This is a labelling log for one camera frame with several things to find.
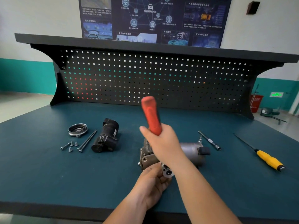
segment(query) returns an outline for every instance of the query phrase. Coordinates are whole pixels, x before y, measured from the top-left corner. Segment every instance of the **exit sign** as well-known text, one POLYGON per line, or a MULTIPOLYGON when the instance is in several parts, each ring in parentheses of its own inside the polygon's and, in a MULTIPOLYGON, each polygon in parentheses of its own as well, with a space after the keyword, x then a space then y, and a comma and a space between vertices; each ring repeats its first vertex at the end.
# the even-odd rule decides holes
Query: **exit sign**
POLYGON ((283 93, 280 92, 271 92, 270 97, 282 97, 283 93))

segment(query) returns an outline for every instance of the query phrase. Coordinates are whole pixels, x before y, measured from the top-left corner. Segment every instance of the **screwdriver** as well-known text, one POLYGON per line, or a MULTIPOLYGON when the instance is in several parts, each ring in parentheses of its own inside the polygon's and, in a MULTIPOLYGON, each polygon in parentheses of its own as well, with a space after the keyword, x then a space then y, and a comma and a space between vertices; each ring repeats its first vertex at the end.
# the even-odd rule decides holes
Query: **screwdriver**
POLYGON ((256 154, 272 168, 278 171, 281 171, 282 169, 286 168, 278 159, 270 156, 268 153, 265 153, 262 150, 256 149, 255 147, 251 146, 246 141, 244 141, 242 138, 240 138, 238 135, 234 134, 234 136, 236 136, 245 144, 247 144, 250 148, 252 148, 256 152, 256 154))

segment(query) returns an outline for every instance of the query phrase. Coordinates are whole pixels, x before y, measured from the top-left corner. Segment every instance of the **blue workbench top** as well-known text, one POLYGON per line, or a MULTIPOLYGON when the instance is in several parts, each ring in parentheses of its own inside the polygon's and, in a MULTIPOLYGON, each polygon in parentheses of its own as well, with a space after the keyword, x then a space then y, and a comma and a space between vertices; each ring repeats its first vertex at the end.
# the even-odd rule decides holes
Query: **blue workbench top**
MULTIPOLYGON (((197 110, 159 109, 161 121, 171 125, 180 142, 197 142, 198 130, 221 151, 211 155, 201 173, 239 217, 299 220, 299 142, 241 115, 197 110), (292 172, 278 172, 257 157, 233 133, 257 149, 278 158, 292 172)), ((139 149, 147 126, 139 106, 85 102, 43 107, 0 124, 0 201, 115 208, 141 173, 139 149), (82 144, 105 118, 119 123, 114 152, 94 153, 91 144, 79 153, 61 146, 82 144), (68 127, 87 124, 82 138, 68 135, 68 127)), ((175 178, 156 211, 186 213, 175 178)))

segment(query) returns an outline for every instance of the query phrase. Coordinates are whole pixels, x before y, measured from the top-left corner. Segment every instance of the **gray floor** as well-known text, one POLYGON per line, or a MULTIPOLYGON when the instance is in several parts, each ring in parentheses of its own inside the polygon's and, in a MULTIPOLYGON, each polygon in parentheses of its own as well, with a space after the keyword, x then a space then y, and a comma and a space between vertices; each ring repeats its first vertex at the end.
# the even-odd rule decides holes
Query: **gray floor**
MULTIPOLYGON (((46 106, 50 103, 53 96, 45 94, 31 94, 31 93, 0 93, 0 123, 14 117, 23 115, 35 109, 46 106)), ((254 113, 254 118, 271 128, 299 141, 299 118, 281 111, 278 118, 287 121, 281 122, 272 118, 260 116, 260 111, 254 113)), ((87 224, 99 222, 84 222, 73 220, 59 220, 26 217, 21 215, 0 214, 0 224, 87 224)))

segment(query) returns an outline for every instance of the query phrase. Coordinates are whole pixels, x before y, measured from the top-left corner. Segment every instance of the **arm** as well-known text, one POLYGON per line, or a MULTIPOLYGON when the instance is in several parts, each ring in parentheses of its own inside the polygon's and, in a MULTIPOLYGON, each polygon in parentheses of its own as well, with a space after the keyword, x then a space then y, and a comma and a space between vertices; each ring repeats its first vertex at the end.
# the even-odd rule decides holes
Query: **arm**
POLYGON ((156 157, 174 172, 182 200, 193 224, 241 223, 185 156, 171 126, 162 124, 162 133, 159 136, 152 134, 145 127, 140 127, 140 131, 151 144, 156 157))
POLYGON ((129 195, 115 208, 104 224, 141 224, 146 211, 159 201, 170 181, 171 178, 163 177, 160 163, 146 168, 129 195))

